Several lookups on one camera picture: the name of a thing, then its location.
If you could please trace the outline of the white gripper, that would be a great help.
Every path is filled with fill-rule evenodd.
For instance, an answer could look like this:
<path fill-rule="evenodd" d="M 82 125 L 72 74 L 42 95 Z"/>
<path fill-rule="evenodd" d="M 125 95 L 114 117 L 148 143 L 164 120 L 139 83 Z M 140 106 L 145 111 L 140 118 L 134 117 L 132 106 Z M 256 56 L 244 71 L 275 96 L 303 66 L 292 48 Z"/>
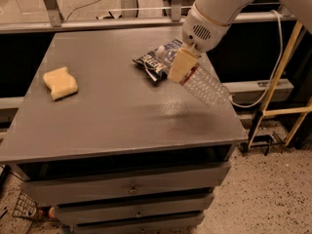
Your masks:
<path fill-rule="evenodd" d="M 217 46 L 228 29 L 229 25 L 203 16 L 193 5 L 182 26 L 183 46 L 205 53 Z M 178 49 L 169 72 L 169 79 L 175 83 L 179 83 L 197 63 L 198 56 L 185 48 Z"/>

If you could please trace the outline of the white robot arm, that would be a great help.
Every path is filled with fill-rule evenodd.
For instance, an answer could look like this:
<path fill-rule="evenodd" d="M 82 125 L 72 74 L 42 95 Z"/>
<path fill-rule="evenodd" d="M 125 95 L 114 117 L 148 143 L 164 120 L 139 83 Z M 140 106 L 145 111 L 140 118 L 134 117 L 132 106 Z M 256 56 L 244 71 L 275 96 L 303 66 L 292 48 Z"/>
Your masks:
<path fill-rule="evenodd" d="M 199 56 L 217 46 L 239 13 L 254 0 L 195 0 L 182 26 L 169 78 L 179 83 L 196 65 Z M 312 0 L 279 0 L 312 32 Z"/>

